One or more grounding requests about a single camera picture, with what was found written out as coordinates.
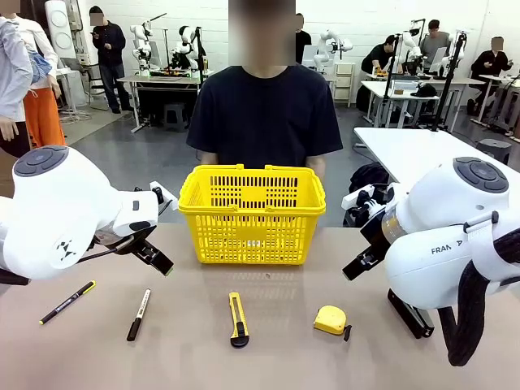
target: gray stool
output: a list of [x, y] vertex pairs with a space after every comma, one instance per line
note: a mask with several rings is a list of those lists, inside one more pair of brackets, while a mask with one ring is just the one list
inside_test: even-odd
[[164, 127], [176, 132], [188, 130], [188, 118], [184, 103], [166, 104], [164, 106]]
[[477, 150], [480, 150], [481, 152], [493, 157], [495, 160], [507, 165], [509, 161], [509, 153], [511, 152], [511, 144], [487, 138], [481, 140], [477, 144]]

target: person in gray shirt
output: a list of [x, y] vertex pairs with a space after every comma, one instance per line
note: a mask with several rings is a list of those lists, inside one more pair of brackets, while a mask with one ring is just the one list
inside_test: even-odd
[[421, 42], [422, 55], [427, 57], [424, 59], [424, 71], [430, 70], [433, 58], [436, 56], [437, 50], [441, 47], [449, 49], [449, 34], [439, 31], [440, 21], [433, 19], [428, 23], [429, 35], [426, 35]]

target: yellow basket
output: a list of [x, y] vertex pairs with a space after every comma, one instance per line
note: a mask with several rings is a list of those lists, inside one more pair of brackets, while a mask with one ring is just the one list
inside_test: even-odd
[[200, 262], [300, 265], [325, 192], [309, 168], [199, 166], [180, 190], [179, 211]]

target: hand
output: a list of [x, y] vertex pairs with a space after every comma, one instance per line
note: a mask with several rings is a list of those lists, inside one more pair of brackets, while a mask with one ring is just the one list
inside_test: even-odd
[[58, 81], [53, 76], [47, 76], [47, 80], [49, 81], [50, 87], [54, 92], [54, 95], [57, 99], [62, 96], [62, 90], [59, 88]]
[[13, 119], [6, 118], [0, 115], [0, 131], [2, 131], [2, 137], [4, 141], [10, 141], [18, 135], [18, 128], [16, 122]]

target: marker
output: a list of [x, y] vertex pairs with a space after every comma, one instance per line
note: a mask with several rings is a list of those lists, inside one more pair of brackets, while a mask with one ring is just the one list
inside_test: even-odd
[[143, 300], [141, 301], [141, 306], [139, 306], [139, 311], [137, 312], [136, 319], [133, 320], [132, 326], [130, 327], [130, 331], [128, 332], [127, 341], [134, 341], [136, 339], [137, 332], [139, 331], [139, 326], [141, 325], [141, 320], [143, 319], [143, 315], [145, 314], [146, 305], [148, 304], [148, 298], [150, 298], [150, 293], [150, 289], [147, 288], [145, 290]]
[[85, 295], [88, 291], [90, 291], [92, 288], [96, 286], [96, 281], [91, 280], [88, 282], [85, 286], [80, 288], [74, 295], [72, 295], [70, 298], [68, 298], [65, 302], [63, 302], [60, 306], [58, 306], [56, 309], [52, 310], [50, 313], [48, 313], [44, 318], [40, 320], [40, 325], [43, 325], [44, 323], [49, 322], [56, 314], [58, 314], [60, 311], [68, 307], [73, 301], [81, 297], [82, 295]]

